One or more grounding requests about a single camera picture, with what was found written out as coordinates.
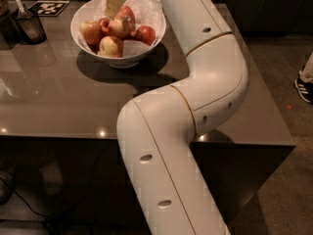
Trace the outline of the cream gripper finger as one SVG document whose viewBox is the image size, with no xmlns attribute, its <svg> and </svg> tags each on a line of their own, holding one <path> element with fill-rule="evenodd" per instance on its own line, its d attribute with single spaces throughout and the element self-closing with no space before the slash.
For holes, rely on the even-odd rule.
<svg viewBox="0 0 313 235">
<path fill-rule="evenodd" d="M 126 0 L 106 0 L 106 16 L 113 20 Z"/>
</svg>

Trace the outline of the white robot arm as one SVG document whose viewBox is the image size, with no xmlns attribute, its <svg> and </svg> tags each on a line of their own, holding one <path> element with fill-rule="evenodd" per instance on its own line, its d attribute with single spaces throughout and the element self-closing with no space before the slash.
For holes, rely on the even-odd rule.
<svg viewBox="0 0 313 235">
<path fill-rule="evenodd" d="M 241 47 L 211 0 L 160 0 L 188 77 L 130 100 L 117 140 L 152 235 L 231 235 L 190 150 L 241 105 Z"/>
</svg>

